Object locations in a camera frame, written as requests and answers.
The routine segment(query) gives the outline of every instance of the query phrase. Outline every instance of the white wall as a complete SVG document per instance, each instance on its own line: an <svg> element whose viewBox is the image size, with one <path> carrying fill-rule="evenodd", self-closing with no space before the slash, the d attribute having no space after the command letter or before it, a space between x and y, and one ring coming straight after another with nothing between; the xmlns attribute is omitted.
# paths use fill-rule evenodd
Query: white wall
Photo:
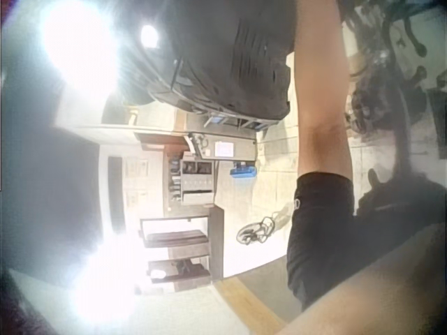
<svg viewBox="0 0 447 335"><path fill-rule="evenodd" d="M137 126L161 131L174 131L177 108L167 103L154 101L138 108Z"/></svg>
<svg viewBox="0 0 447 335"><path fill-rule="evenodd" d="M213 286L169 295L138 297L125 322L92 326L81 320L71 292L11 270L19 289L61 335L249 335Z"/></svg>

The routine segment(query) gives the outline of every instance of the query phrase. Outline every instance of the floor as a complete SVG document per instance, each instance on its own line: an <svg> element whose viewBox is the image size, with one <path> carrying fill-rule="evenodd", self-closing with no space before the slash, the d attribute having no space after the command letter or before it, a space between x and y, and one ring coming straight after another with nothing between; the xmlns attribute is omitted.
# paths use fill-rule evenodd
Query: floor
<svg viewBox="0 0 447 335"><path fill-rule="evenodd" d="M293 72L293 54L288 57ZM253 179L230 176L231 162L220 162L215 203L225 210L223 274L240 274L276 260L286 254L291 229L290 215L297 179L298 109L295 85L289 88L291 112L276 126L258 133L258 175ZM356 208L358 200L370 190L367 172L374 168L381 181L390 178L395 157L391 132L379 131L371 138L350 137ZM429 179L446 184L446 161L438 159L436 132L430 111L411 128L411 160L416 170ZM283 223L264 244L241 245L236 234L243 226L280 211Z"/></svg>

